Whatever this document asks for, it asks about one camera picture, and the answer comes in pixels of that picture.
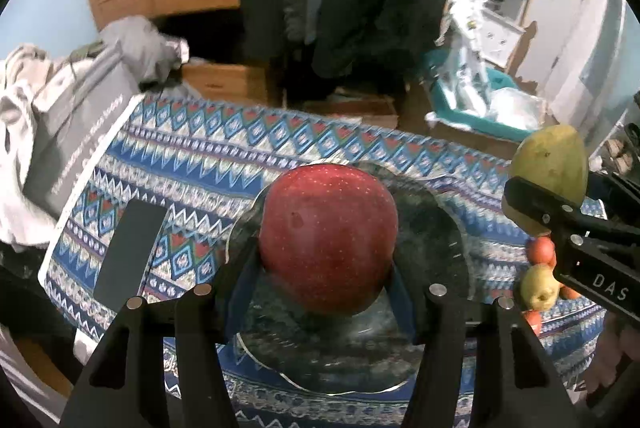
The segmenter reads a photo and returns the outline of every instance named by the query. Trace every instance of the green pear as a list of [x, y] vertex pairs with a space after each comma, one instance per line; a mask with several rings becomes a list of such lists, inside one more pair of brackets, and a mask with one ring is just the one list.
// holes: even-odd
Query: green pear
[[[568, 124], [556, 124], [531, 134], [520, 144], [509, 166], [509, 177], [523, 177], [560, 195], [577, 209], [587, 191], [588, 175], [584, 142]], [[548, 227], [512, 208], [504, 197], [502, 212], [530, 236], [549, 233]]]
[[554, 306], [560, 292], [560, 283], [547, 264], [530, 267], [520, 283], [520, 295], [533, 311], [548, 311]]

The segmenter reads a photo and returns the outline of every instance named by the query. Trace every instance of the red apple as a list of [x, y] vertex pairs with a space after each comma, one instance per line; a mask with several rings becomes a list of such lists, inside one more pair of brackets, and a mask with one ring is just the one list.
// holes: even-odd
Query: red apple
[[527, 244], [526, 251], [527, 260], [531, 265], [551, 265], [556, 255], [556, 246], [548, 236], [539, 236]]
[[376, 299], [391, 267], [398, 211], [374, 176], [338, 164], [281, 175], [264, 202], [260, 257], [307, 310], [351, 315]]
[[540, 331], [542, 330], [542, 316], [538, 311], [524, 311], [522, 313], [524, 319], [526, 319], [527, 323], [531, 326], [531, 329], [535, 333], [536, 336], [540, 335]]

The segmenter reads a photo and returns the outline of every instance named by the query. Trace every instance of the teal basket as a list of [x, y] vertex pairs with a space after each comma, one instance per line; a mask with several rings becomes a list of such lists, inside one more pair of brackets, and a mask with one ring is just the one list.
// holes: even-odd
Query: teal basket
[[[527, 130], [520, 130], [519, 128], [513, 128], [512, 126], [507, 126], [489, 119], [471, 116], [465, 112], [449, 107], [440, 84], [436, 83], [438, 68], [446, 61], [448, 54], [449, 51], [446, 49], [435, 49], [424, 55], [424, 77], [430, 81], [430, 100], [436, 116], [444, 121], [468, 125], [480, 134], [490, 135], [500, 139], [521, 142], [524, 138], [528, 137], [531, 132]], [[505, 87], [518, 88], [511, 79], [511, 76], [504, 72], [487, 67], [487, 75], [493, 90]]]

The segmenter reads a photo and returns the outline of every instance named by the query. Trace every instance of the patterned fabric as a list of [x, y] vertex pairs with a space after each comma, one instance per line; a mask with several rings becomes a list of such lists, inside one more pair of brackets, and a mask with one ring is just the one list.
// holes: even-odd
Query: patterned fabric
[[[57, 242], [45, 288], [68, 320], [99, 340], [114, 313], [93, 300], [100, 263], [132, 198], [170, 209], [144, 296], [181, 296], [209, 280], [225, 261], [234, 220], [276, 177], [311, 161], [372, 160], [421, 180], [462, 221], [469, 237], [476, 298], [510, 295], [528, 263], [526, 234], [500, 212], [506, 161], [463, 146], [398, 131], [353, 126], [297, 112], [209, 101], [140, 103], [95, 166]], [[602, 216], [598, 202], [583, 212]], [[559, 299], [544, 313], [540, 340], [562, 378], [588, 365], [604, 310], [586, 298]], [[474, 344], [467, 354], [456, 425], [468, 425]], [[219, 347], [239, 418], [263, 426], [398, 426], [413, 384], [375, 395], [327, 397], [303, 392], [248, 357], [238, 344]], [[173, 340], [164, 347], [166, 387], [179, 396]]]

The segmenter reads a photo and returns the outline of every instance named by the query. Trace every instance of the white wall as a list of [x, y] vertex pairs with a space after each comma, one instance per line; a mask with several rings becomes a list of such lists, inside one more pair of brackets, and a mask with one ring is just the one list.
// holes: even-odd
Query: white wall
[[607, 0], [533, 0], [527, 13], [525, 26], [537, 21], [538, 33], [516, 75], [538, 83], [561, 122], [572, 120], [578, 77], [596, 45], [606, 7]]
[[627, 5], [618, 61], [612, 72], [614, 79], [610, 83], [611, 88], [606, 94], [606, 101], [599, 112], [596, 124], [586, 137], [586, 145], [590, 153], [607, 137], [626, 109], [628, 113], [625, 122], [640, 124], [640, 110], [632, 100], [633, 95], [640, 90], [638, 50], [640, 50], [640, 23]]
[[0, 58], [22, 42], [66, 56], [97, 35], [88, 0], [10, 0], [0, 14]]

